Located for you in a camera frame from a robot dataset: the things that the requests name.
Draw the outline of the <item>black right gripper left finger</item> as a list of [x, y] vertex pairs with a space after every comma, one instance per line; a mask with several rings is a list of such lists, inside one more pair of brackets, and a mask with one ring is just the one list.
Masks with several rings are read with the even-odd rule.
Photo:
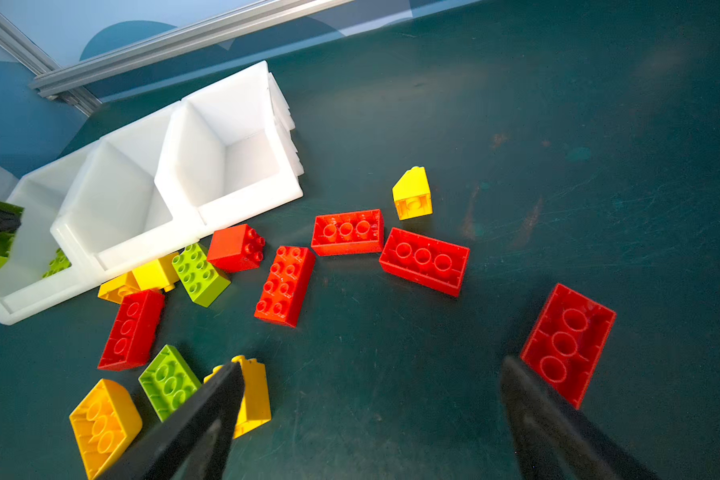
[[220, 479], [245, 392], [242, 368], [229, 362], [156, 431], [128, 449], [103, 479]]

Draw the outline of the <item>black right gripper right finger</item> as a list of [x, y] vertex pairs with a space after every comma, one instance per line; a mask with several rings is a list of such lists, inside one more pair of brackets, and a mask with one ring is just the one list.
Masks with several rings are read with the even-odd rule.
[[524, 479], [655, 479], [657, 475], [606, 436], [525, 362], [503, 359], [500, 397]]

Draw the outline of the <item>green lego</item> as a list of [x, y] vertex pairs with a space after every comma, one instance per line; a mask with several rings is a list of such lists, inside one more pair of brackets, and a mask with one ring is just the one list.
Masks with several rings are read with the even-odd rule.
[[48, 278], [68, 269], [70, 266], [71, 262], [64, 254], [63, 250], [61, 248], [57, 248], [54, 258], [49, 262], [48, 270], [42, 275], [42, 277]]

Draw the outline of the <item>small red lego cube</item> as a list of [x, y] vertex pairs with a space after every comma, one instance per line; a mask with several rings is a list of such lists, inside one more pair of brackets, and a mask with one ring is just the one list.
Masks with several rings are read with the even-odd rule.
[[260, 267], [266, 240], [248, 224], [217, 230], [213, 233], [207, 259], [226, 273]]

